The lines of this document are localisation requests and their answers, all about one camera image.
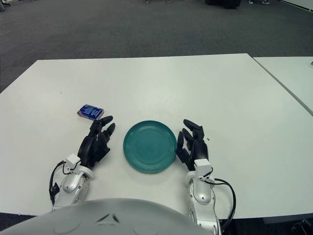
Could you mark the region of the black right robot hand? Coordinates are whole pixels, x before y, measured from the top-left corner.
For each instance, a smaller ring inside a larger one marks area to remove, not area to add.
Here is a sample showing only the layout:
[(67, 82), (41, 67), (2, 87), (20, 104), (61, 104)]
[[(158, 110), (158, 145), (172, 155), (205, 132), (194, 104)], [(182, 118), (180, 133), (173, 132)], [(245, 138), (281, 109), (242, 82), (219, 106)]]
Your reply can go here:
[(175, 152), (180, 161), (187, 166), (188, 170), (194, 171), (195, 160), (209, 159), (208, 148), (204, 142), (203, 127), (187, 119), (184, 119), (183, 123), (192, 134), (185, 128), (179, 132)]

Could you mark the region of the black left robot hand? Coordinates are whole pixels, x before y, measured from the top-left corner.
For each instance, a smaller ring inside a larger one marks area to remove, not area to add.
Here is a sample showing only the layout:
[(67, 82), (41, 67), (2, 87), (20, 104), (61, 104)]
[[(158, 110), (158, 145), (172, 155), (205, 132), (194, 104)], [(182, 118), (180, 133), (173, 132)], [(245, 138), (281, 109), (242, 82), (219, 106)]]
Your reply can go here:
[(106, 130), (102, 129), (112, 120), (113, 116), (107, 116), (92, 123), (89, 134), (83, 139), (78, 151), (82, 166), (93, 169), (110, 151), (107, 144), (115, 130), (115, 123)]

